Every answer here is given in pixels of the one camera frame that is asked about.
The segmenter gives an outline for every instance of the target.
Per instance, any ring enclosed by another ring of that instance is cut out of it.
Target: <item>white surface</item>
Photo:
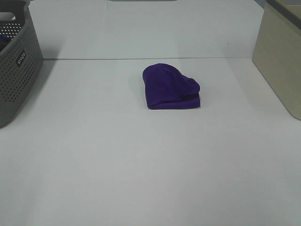
[[[36,0],[44,58],[251,57],[263,14],[254,0]]]
[[[0,129],[0,225],[299,226],[301,122],[251,59],[164,62],[201,109],[147,110],[154,60],[46,61]]]

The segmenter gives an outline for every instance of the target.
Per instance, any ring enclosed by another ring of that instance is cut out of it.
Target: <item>purple cloth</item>
[[[170,65],[149,66],[143,80],[147,106],[152,110],[200,107],[199,84]]]

